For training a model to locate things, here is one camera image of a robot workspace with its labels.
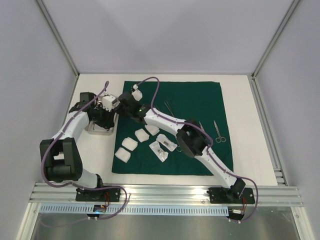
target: scissors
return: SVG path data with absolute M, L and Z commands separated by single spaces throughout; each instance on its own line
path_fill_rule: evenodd
M 219 131 L 218 125 L 217 125 L 215 120 L 214 120 L 214 127 L 215 127 L 215 130 L 216 130 L 216 133 L 218 134 L 218 137 L 215 139 L 216 143 L 217 144 L 224 143 L 226 141 L 226 138 L 224 136 L 220 135 L 220 131 Z
M 167 102 L 164 101 L 164 105 L 165 105 L 166 108 L 169 110 L 169 112 L 171 113 L 172 117 L 175 117 L 175 116 L 174 116 L 174 112 L 172 111 L 172 109 L 171 109 L 168 101 L 167 101 Z M 179 144 L 178 144 L 178 146 L 176 147 L 176 150 L 177 150 L 179 153 L 182 152 L 181 147 L 179 146 Z

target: white table surface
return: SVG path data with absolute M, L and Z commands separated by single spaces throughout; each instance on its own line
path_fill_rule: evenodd
M 125 81 L 141 81 L 151 74 L 81 74 L 71 107 L 79 101 L 79 93 L 98 93 L 107 80 L 108 92 L 119 96 Z M 271 163 L 258 112 L 245 75 L 155 75 L 161 82 L 219 82 L 229 128 L 233 168 L 239 176 L 255 180 L 259 186 L 276 186 L 277 180 Z M 83 166 L 99 174 L 106 184 L 167 184 L 167 185 L 219 185 L 215 176 L 152 175 L 112 173 L 116 132 L 110 136 L 93 135 L 83 130 L 77 147 Z

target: surgical scissors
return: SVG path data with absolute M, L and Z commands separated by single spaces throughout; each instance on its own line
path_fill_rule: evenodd
M 220 135 L 220 131 L 219 131 L 218 125 L 217 125 L 215 120 L 214 120 L 214 127 L 215 127 L 215 130 L 216 130 L 216 133 L 218 134 L 218 137 L 215 139 L 216 143 L 217 144 L 224 143 L 226 141 L 226 138 L 224 136 Z

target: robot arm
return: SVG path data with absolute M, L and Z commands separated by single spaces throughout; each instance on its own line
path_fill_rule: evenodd
M 214 176 L 216 176 L 217 178 L 219 178 L 221 186 L 224 188 L 230 188 L 231 186 L 233 186 L 235 184 L 235 182 L 237 181 L 237 178 L 227 174 L 226 172 L 222 171 L 208 156 L 207 154 L 207 148 L 205 147 L 203 150 L 201 149 L 200 146 L 200 154 L 193 154 L 192 150 L 190 150 L 188 147 L 186 147 L 186 142 L 184 142 L 183 139 L 183 134 L 185 133 L 182 129 L 185 126 L 184 124 L 174 124 L 167 119 L 171 119 L 173 121 L 175 121 L 176 123 L 183 123 L 186 122 L 186 120 L 184 119 L 178 119 L 178 118 L 174 118 L 172 116 L 166 115 L 160 111 L 158 111 L 157 109 L 153 109 L 153 111 L 150 109 L 145 117 L 144 117 L 144 121 L 146 124 L 148 125 L 152 125 L 155 127 L 158 127 L 174 136 L 176 136 L 178 143 L 181 147 L 181 150 L 183 153 L 186 154 L 186 151 L 189 151 L 189 153 L 187 154 L 189 157 L 193 157 L 195 159 L 197 159 L 198 161 L 200 161 Z M 219 163 L 219 165 L 221 167 L 223 167 L 224 169 L 226 169 L 227 171 L 229 171 L 230 173 L 232 173 L 231 170 L 228 170 L 227 166 L 220 160 L 220 158 L 214 153 L 214 151 L 210 148 L 209 149 L 210 154 L 214 157 L 214 159 Z
M 92 103 L 87 109 L 77 114 L 78 110 L 96 97 L 94 93 L 82 92 L 80 101 L 69 111 L 65 124 L 51 139 L 40 143 L 40 155 L 43 159 L 46 150 L 60 133 L 63 135 L 50 149 L 44 164 L 44 174 L 49 181 L 56 183 L 73 182 L 86 188 L 102 187 L 102 180 L 99 175 L 91 173 L 83 168 L 82 160 L 77 148 L 77 141 L 90 121 L 102 128 L 114 127 L 117 98 L 106 94 Z
M 132 93 L 124 92 L 118 98 L 113 95 L 104 95 L 88 108 L 76 114 L 95 97 L 94 93 L 82 92 L 80 102 L 69 111 L 66 124 L 69 119 L 74 118 L 74 120 L 68 125 L 64 135 L 57 140 L 46 159 L 44 159 L 44 174 L 49 181 L 57 183 L 72 181 L 87 188 L 102 187 L 103 183 L 100 176 L 83 168 L 76 142 L 90 121 L 94 121 L 102 128 L 109 129 L 114 126 L 115 114 L 119 114 L 120 116 L 130 117 L 137 123 L 152 125 L 173 134 L 184 154 L 200 161 L 219 178 L 223 191 L 219 190 L 219 193 L 215 194 L 216 196 L 224 195 L 224 199 L 233 202 L 241 198 L 245 190 L 245 182 L 236 177 L 208 147 L 208 138 L 199 130 L 197 121 L 177 119 L 156 109 L 151 109 L 148 104 L 140 104 L 139 100 L 142 94 L 137 88 L 134 88 Z M 41 142 L 41 159 L 44 158 L 49 145 L 63 131 L 65 126 L 51 139 Z

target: gray wall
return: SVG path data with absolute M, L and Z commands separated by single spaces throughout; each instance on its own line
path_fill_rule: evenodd
M 320 1 L 305 0 L 258 76 L 289 182 L 320 238 Z
M 44 0 L 80 72 L 252 73 L 292 0 Z
M 61 126 L 75 79 L 32 0 L 0 1 L 0 239 L 15 239 L 39 143 Z

